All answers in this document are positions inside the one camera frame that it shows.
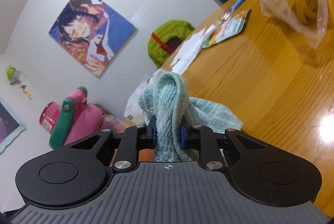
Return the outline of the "green wall hook ornament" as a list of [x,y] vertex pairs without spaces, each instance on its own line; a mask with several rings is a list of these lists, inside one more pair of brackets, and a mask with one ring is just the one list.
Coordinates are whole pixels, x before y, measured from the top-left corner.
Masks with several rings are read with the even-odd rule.
[[11,86],[18,86],[18,88],[21,89],[22,93],[24,93],[26,97],[32,99],[31,94],[26,90],[26,85],[22,84],[22,81],[20,79],[20,71],[18,71],[12,65],[8,65],[5,69],[5,74]]

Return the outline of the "green puffer jacket on chair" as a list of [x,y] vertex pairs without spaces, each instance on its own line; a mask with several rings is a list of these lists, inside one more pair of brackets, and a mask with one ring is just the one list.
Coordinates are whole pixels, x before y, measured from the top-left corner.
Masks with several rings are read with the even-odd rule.
[[166,62],[171,54],[195,30],[192,24],[183,20],[170,20],[159,26],[148,42],[148,55],[158,67]]

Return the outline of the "light blue microfiber cloth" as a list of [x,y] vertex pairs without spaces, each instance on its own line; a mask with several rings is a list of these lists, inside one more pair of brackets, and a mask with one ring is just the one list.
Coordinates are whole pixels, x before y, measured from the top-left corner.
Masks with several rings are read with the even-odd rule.
[[180,124],[185,115],[190,125],[202,125],[214,132],[227,128],[241,130],[243,122],[226,106],[212,101],[189,97],[183,76],[166,72],[157,83],[148,86],[138,104],[145,113],[145,121],[156,116],[157,141],[153,160],[157,162],[197,161],[198,151],[181,148]]

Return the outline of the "green orange snack packet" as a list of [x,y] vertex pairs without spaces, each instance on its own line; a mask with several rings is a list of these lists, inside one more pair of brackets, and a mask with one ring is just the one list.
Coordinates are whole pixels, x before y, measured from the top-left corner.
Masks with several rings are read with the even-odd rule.
[[232,38],[243,30],[243,27],[247,20],[250,7],[243,10],[239,14],[234,15],[222,24],[218,25],[208,39],[203,43],[203,48],[210,48],[216,44],[221,43],[229,38]]

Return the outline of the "white paper sheet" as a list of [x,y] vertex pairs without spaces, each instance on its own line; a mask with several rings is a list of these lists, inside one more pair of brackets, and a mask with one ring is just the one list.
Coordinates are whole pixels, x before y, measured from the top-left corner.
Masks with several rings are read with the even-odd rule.
[[199,32],[194,33],[188,40],[183,42],[181,48],[170,64],[172,72],[182,75],[190,66],[200,50],[204,31],[205,29],[202,29]]

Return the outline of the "anime girl wall poster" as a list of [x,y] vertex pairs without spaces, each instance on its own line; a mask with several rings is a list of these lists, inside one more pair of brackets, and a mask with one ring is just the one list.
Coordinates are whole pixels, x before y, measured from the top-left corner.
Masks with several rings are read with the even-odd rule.
[[135,26],[102,0],[69,0],[49,35],[100,77],[134,32]]

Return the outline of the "purple figure wall poster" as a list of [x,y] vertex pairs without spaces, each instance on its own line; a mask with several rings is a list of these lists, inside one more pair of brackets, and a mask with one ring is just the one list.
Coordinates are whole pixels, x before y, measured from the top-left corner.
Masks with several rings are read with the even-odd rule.
[[26,130],[26,124],[9,107],[1,97],[1,143],[0,154],[23,132]]

